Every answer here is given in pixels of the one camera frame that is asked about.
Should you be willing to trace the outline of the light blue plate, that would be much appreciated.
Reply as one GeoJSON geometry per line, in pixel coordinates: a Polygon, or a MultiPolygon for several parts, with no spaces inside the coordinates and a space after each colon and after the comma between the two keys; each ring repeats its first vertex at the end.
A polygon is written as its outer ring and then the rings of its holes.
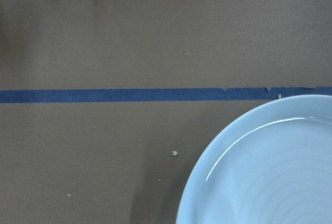
{"type": "Polygon", "coordinates": [[[301,95],[237,118],[187,180],[177,223],[331,223],[331,97],[301,95]]]}

